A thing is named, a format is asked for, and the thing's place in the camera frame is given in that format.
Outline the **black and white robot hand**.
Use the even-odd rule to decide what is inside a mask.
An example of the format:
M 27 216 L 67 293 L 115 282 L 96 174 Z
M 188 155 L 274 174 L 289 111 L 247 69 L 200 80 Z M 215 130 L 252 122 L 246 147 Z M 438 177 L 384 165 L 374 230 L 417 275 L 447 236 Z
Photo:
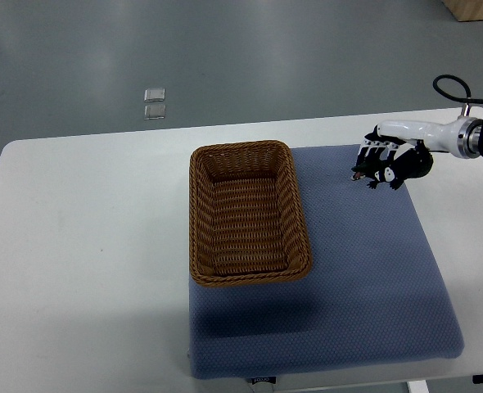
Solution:
M 386 120 L 363 137 L 354 166 L 366 158 L 393 160 L 409 149 L 475 159 L 481 155 L 478 148 L 481 125 L 481 120 L 466 116 L 448 124 Z

